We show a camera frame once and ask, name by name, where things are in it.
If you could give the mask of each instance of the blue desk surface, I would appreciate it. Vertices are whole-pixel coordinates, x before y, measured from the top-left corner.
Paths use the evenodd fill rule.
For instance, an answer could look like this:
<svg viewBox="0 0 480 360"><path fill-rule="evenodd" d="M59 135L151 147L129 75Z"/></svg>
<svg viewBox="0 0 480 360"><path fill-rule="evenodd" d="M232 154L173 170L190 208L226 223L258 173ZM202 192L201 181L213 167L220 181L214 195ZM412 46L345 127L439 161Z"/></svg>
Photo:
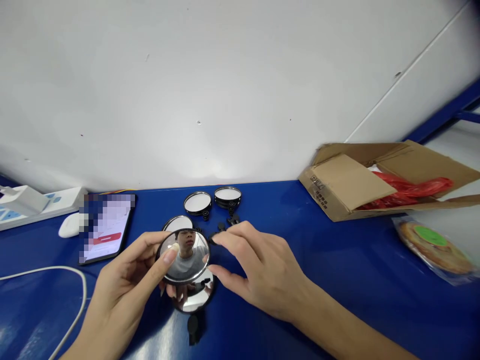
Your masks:
<svg viewBox="0 0 480 360"><path fill-rule="evenodd" d="M216 186L136 191L127 243L158 231L184 213L192 191ZM434 275L398 239L389 217L334 223L298 181L238 185L237 213L257 229L285 238L305 274L343 306L421 359L478 359L480 286L453 287ZM213 206L208 222L192 217L209 235L228 212ZM77 266L81 242L63 239L65 216L0 232L0 275L66 265L87 275L88 296L107 263ZM212 263L245 275L233 256L214 246ZM0 358L46 359L75 318L80 278L49 270L0 282ZM329 359L291 325L247 304L219 285L206 308L207 329L188 346L188 316L156 290L145 308L126 359ZM61 354L78 334L76 327Z"/></svg>

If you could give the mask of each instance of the smartphone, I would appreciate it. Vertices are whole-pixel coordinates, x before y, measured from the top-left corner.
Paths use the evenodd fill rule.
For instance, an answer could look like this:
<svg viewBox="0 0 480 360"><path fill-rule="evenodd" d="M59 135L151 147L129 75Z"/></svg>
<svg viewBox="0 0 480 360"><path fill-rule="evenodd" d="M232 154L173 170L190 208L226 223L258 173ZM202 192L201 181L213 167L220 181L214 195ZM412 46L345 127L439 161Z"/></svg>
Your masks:
<svg viewBox="0 0 480 360"><path fill-rule="evenodd" d="M78 264L114 258L122 252L136 203L135 194L88 194L80 208L83 249Z"/></svg>

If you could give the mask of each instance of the red plastic bag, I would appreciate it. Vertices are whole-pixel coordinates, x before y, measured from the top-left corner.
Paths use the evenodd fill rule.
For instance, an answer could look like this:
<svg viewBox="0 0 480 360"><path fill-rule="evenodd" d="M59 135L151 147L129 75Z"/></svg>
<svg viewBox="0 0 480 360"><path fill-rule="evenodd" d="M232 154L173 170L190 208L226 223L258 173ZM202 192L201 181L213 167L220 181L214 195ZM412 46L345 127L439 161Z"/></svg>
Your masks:
<svg viewBox="0 0 480 360"><path fill-rule="evenodd" d="M360 206L360 210L395 208L403 205L418 204L416 198L429 197L450 189L454 182L446 177L437 177L420 184L412 184L401 177L372 171L380 179L397 190L396 193Z"/></svg>

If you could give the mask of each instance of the plastic packaging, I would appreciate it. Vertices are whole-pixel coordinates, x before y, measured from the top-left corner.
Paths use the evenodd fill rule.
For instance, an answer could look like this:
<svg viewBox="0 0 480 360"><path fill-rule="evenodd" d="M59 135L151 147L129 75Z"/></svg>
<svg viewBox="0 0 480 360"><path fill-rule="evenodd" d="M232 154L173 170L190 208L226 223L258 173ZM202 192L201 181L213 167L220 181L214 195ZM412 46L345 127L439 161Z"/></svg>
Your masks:
<svg viewBox="0 0 480 360"><path fill-rule="evenodd" d="M401 177L388 173L378 171L372 171L372 173L395 188L397 192L369 202L361 206L361 210L386 209L418 204L419 202L416 198L429 197L441 193L454 185L454 182L446 177L437 177L415 185Z"/></svg>
<svg viewBox="0 0 480 360"><path fill-rule="evenodd" d="M480 277L480 269L458 244L411 216L392 221L402 242L440 278L457 286Z"/></svg>

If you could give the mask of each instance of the green label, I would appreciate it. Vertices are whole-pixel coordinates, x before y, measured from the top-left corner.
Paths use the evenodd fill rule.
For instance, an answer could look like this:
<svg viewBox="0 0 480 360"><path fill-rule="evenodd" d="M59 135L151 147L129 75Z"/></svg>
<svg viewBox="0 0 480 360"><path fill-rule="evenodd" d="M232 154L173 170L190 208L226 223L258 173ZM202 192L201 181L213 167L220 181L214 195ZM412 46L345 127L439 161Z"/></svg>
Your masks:
<svg viewBox="0 0 480 360"><path fill-rule="evenodd" d="M435 232L425 226L415 226L413 228L416 234L421 237L426 242L433 244L435 246L447 246L447 240L440 235L438 232Z"/></svg>

